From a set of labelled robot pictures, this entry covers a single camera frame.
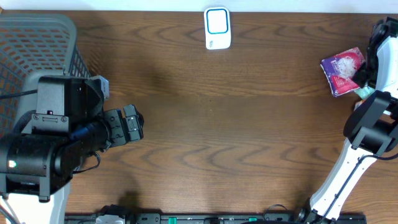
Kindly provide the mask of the red purple floral tissue pack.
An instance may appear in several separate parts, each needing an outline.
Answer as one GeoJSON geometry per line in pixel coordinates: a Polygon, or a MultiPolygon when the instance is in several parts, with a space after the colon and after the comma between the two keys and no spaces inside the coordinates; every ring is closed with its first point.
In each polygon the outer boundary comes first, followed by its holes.
{"type": "Polygon", "coordinates": [[[360,89],[360,86],[353,81],[353,76],[364,63],[365,58],[358,47],[321,60],[320,66],[332,96],[339,97],[360,89]]]}

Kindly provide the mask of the teal snack packet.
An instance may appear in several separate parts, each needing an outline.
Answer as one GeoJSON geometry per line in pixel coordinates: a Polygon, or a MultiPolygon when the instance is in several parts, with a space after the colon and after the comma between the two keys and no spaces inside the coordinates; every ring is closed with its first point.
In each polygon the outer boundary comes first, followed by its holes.
{"type": "Polygon", "coordinates": [[[369,96],[374,93],[375,89],[369,86],[365,86],[363,88],[358,88],[354,92],[362,99],[366,100],[369,96]]]}

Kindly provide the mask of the orange brown snack bar wrapper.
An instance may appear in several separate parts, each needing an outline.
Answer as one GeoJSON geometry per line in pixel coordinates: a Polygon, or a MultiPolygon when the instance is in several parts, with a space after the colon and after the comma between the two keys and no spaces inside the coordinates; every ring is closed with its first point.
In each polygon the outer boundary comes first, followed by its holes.
{"type": "Polygon", "coordinates": [[[354,104],[354,109],[353,110],[355,111],[356,109],[358,109],[363,103],[364,103],[364,100],[357,101],[354,104]]]}

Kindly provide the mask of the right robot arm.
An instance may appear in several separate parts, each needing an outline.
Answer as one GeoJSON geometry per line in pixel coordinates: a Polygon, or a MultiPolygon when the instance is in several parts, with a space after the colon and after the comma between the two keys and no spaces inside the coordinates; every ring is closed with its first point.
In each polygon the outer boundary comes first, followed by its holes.
{"type": "Polygon", "coordinates": [[[373,26],[366,61],[353,81],[374,92],[348,118],[342,152],[296,222],[336,223],[361,176],[397,146],[397,19],[386,17],[373,26]]]}

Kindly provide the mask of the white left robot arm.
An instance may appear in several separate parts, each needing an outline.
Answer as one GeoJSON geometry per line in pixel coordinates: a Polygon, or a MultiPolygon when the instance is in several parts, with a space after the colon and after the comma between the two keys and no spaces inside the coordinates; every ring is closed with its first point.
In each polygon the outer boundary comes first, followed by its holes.
{"type": "Polygon", "coordinates": [[[1,139],[1,213],[11,223],[63,223],[82,161],[143,138],[134,105],[104,110],[108,82],[42,76],[34,110],[1,139]]]}

